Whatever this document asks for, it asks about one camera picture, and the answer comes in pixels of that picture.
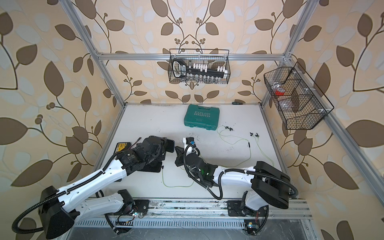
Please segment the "blue-edged black smartphone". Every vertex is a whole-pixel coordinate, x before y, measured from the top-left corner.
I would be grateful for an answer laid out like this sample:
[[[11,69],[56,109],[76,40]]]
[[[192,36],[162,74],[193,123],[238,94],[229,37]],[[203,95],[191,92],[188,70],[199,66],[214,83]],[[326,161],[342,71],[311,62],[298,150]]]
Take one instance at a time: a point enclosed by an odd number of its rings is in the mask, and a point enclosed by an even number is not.
[[[167,139],[165,149],[166,152],[173,153],[175,151],[175,141]]]

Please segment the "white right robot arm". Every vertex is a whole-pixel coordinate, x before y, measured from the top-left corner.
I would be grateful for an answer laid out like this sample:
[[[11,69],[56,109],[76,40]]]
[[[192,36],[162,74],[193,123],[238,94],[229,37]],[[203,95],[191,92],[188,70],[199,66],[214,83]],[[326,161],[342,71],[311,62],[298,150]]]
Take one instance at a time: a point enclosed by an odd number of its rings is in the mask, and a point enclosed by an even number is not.
[[[288,209],[289,200],[299,195],[290,177],[266,162],[258,161],[249,168],[228,168],[206,163],[192,145],[175,147],[175,151],[176,166],[184,166],[188,177],[216,200],[223,199],[224,186],[246,188],[244,205],[255,211],[264,206]]]

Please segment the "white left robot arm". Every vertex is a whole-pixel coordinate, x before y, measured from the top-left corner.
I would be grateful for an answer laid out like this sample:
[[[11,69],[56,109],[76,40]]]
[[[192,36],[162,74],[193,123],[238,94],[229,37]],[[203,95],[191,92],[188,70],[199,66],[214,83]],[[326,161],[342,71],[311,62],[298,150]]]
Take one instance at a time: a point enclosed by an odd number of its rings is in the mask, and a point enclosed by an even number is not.
[[[104,167],[81,180],[59,189],[50,186],[43,190],[41,201],[14,220],[12,231],[17,234],[44,232],[46,239],[51,240],[68,232],[75,223],[88,218],[114,213],[131,214],[137,207],[127,190],[119,190],[113,195],[95,199],[89,197],[153,162],[161,163],[166,153],[173,153],[174,150],[173,140],[149,136],[136,147],[130,146],[115,152]],[[43,226],[22,229],[20,222],[33,210],[38,210]]]

